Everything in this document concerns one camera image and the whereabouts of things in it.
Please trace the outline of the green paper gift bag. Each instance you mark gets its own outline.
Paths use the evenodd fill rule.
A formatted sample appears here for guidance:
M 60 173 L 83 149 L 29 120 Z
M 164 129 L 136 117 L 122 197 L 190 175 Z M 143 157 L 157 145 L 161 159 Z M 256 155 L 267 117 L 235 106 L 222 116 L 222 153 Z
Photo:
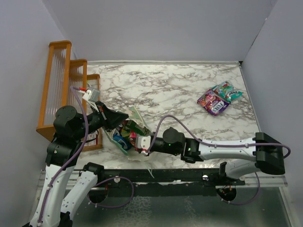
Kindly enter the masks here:
M 149 136 L 151 135 L 151 130 L 136 107 L 131 106 L 124 109 L 123 113 L 128 114 L 129 117 L 115 129 L 104 131 L 104 133 L 109 141 L 127 156 L 128 160 L 140 162 L 150 176 L 154 178 L 152 167 L 147 163 L 148 158 L 139 153 L 139 149 L 135 144 L 137 137 Z

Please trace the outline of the purple Fox's candy bag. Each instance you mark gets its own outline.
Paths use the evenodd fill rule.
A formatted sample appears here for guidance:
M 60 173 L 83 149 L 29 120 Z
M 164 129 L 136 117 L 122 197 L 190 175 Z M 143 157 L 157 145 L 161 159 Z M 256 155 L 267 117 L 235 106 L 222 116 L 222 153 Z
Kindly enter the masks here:
M 214 116 L 225 111 L 230 105 L 229 102 L 218 96 L 212 89 L 207 90 L 197 100 L 197 104 L 201 105 L 208 113 Z

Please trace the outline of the green Fox's mint candy bag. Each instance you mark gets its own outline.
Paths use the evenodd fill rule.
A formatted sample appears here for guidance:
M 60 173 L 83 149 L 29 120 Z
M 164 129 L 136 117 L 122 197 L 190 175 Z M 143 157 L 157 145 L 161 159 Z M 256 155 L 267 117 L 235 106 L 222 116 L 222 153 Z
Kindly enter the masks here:
M 227 102 L 232 102 L 242 96 L 242 92 L 235 89 L 229 81 L 224 81 L 221 84 L 215 85 L 211 88 L 219 97 L 225 99 Z

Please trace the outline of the small red snack packet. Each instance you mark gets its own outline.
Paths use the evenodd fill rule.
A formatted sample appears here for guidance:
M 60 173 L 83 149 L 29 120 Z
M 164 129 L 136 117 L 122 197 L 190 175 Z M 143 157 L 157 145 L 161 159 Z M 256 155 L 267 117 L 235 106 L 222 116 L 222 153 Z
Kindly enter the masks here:
M 134 131 L 131 131 L 129 135 L 129 142 L 133 147 L 136 147 L 136 139 L 137 139 L 137 134 Z

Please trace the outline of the green snack pouch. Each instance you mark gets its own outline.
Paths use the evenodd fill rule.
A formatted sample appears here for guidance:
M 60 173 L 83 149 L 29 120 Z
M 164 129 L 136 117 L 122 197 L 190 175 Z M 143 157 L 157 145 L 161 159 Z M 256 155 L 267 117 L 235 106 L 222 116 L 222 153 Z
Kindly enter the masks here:
M 136 134 L 139 134 L 141 136 L 148 135 L 150 133 L 149 129 L 147 129 L 144 126 L 138 125 L 135 121 L 133 120 L 128 120 L 125 124 L 125 128 L 127 130 L 131 130 L 135 132 Z

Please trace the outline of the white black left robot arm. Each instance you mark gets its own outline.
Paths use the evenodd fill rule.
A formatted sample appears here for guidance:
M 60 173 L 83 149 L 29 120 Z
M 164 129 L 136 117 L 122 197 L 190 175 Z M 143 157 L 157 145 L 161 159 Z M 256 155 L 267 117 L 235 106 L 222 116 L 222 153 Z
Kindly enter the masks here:
M 104 167 L 89 163 L 69 193 L 67 183 L 74 171 L 88 134 L 100 128 L 113 130 L 129 116 L 108 109 L 98 101 L 97 109 L 86 115 L 67 105 L 57 110 L 54 120 L 55 134 L 47 147 L 45 182 L 40 201 L 28 227 L 70 227 L 82 201 L 95 186 L 104 182 Z

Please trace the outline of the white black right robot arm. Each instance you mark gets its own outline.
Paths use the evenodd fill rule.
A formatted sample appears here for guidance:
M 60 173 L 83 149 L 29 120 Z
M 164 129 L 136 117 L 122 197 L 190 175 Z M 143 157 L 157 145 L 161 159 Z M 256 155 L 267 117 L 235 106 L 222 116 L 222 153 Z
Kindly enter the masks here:
M 263 132 L 244 140 L 211 141 L 187 138 L 170 127 L 161 138 L 156 135 L 151 138 L 151 152 L 179 155 L 187 163 L 230 159 L 230 162 L 220 164 L 217 174 L 218 181 L 223 185 L 253 172 L 285 174 L 281 143 Z

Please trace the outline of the small red white box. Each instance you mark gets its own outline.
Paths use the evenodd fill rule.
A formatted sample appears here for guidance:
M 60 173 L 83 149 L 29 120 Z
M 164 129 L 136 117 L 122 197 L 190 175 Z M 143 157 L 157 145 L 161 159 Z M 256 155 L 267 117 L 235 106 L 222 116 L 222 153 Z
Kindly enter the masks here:
M 95 146 L 98 143 L 98 131 L 91 133 L 87 137 L 86 146 Z

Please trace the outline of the blue Oreo snack pack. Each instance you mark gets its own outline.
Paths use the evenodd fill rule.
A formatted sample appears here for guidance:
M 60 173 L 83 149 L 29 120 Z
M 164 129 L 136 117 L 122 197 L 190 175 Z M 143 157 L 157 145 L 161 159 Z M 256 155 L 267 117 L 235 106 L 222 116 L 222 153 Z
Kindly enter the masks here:
M 133 146 L 132 144 L 127 140 L 125 139 L 124 137 L 118 135 L 118 134 L 114 134 L 113 135 L 113 139 L 114 141 L 116 141 L 121 147 L 123 150 L 125 151 L 128 151 L 130 150 Z

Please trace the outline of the orange wooden tiered rack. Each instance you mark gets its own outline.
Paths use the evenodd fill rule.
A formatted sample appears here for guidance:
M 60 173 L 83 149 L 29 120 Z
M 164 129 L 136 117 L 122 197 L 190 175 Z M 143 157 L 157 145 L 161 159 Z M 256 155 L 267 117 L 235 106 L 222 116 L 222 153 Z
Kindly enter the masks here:
M 92 82 L 99 88 L 98 74 L 87 74 L 86 59 L 71 59 L 71 42 L 68 40 L 49 43 L 42 100 L 36 131 L 48 141 L 53 139 L 53 121 L 56 111 L 65 105 L 81 111 L 70 86 L 87 88 Z

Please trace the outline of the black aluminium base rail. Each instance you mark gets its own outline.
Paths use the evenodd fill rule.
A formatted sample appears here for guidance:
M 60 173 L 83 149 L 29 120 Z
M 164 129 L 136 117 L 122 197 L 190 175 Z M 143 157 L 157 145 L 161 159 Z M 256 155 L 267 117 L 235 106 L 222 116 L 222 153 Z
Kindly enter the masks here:
M 235 195 L 235 190 L 244 188 L 286 187 L 283 175 L 272 176 L 264 173 L 248 174 L 230 182 L 220 181 L 217 168 L 192 169 L 104 169 L 98 176 L 100 186 L 94 186 L 89 180 L 94 175 L 84 170 L 74 170 L 63 184 L 63 190 L 71 190 L 75 185 L 79 189 L 90 188 L 94 196 L 108 197 L 169 197 L 169 196 L 216 196 L 220 190 Z

